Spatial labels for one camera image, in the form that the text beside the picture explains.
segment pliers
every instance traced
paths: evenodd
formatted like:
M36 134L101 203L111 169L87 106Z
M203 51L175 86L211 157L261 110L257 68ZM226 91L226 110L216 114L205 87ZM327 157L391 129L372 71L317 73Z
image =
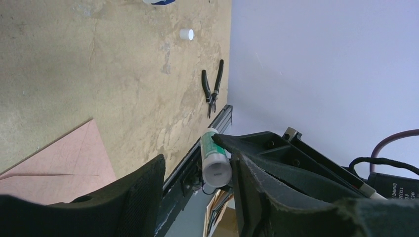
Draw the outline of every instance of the pliers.
M211 110L215 111L217 110L216 102L217 102L217 95L220 91L220 84L221 84L221 77L222 72L224 69L224 60L220 60L220 66L218 67L218 74L217 74L217 80L215 81L215 88L214 93L211 94L210 85L208 84L208 78L207 78L207 72L205 70L202 70L202 88L204 89L205 93L205 100L208 103L208 118L211 118Z

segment wooden table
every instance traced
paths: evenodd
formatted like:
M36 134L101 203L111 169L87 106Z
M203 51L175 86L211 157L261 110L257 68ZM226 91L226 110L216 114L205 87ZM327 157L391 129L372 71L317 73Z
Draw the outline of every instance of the wooden table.
M167 176L211 123L201 70L213 88L220 59L226 104L231 0L3 0L0 14L0 171L95 118L117 178L159 153Z

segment green label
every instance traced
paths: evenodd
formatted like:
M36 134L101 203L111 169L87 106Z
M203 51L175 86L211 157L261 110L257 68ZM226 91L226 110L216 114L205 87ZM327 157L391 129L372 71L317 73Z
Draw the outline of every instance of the green label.
M221 153L225 155L225 150L217 145L213 140L212 136L216 134L215 132L207 132L201 137L201 149L204 151L204 159L209 155L214 153Z

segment pink paper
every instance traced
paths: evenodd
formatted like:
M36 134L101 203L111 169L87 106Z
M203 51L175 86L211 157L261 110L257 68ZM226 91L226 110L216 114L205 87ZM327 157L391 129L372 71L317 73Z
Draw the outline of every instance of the pink paper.
M91 120L0 175L0 194L44 205L71 202L116 180Z

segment white wall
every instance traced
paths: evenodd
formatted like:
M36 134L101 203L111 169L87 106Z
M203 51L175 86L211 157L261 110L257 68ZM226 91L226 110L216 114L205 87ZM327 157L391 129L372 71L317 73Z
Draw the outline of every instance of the white wall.
M370 156L419 128L419 1L233 1L228 100L233 134L291 126L341 165ZM380 156L419 166L418 145L399 140Z

